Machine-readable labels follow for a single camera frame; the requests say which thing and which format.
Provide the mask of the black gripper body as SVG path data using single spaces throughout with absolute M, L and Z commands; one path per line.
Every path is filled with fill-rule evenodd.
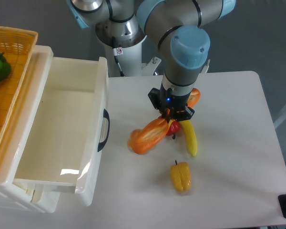
M 172 87 L 165 89 L 161 85 L 160 89 L 152 88 L 148 93 L 148 97 L 154 108 L 159 110 L 160 113 L 167 110 L 167 121 L 170 119 L 169 113 L 171 111 L 184 112 L 184 121 L 190 120 L 195 113 L 194 109 L 188 106 L 190 92 L 184 95 L 177 95 L 176 90 Z

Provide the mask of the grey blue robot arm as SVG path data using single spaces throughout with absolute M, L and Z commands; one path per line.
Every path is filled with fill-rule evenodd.
M 162 84 L 148 96 L 166 119 L 189 120 L 190 92 L 207 60 L 203 26 L 229 14 L 234 0 L 69 0 L 80 28 L 93 27 L 105 48 L 110 77 L 153 73 L 142 63 L 149 39 L 166 62 Z

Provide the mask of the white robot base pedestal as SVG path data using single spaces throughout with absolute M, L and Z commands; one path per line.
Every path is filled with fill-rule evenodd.
M 142 43 L 147 36 L 135 16 L 127 21 L 99 22 L 95 31 L 105 49 L 109 77 L 154 75 L 162 62 L 159 57 L 142 62 Z

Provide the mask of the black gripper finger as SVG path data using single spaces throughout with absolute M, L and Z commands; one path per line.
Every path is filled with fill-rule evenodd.
M 184 112 L 182 112 L 182 111 L 178 111 L 178 112 L 171 111 L 169 113 L 169 117 L 170 117 L 170 119 L 173 119 L 177 122 L 183 121 L 184 120 Z
M 159 118 L 162 118 L 163 120 L 167 121 L 167 110 L 164 110 L 162 113 L 161 113 L 161 116 Z

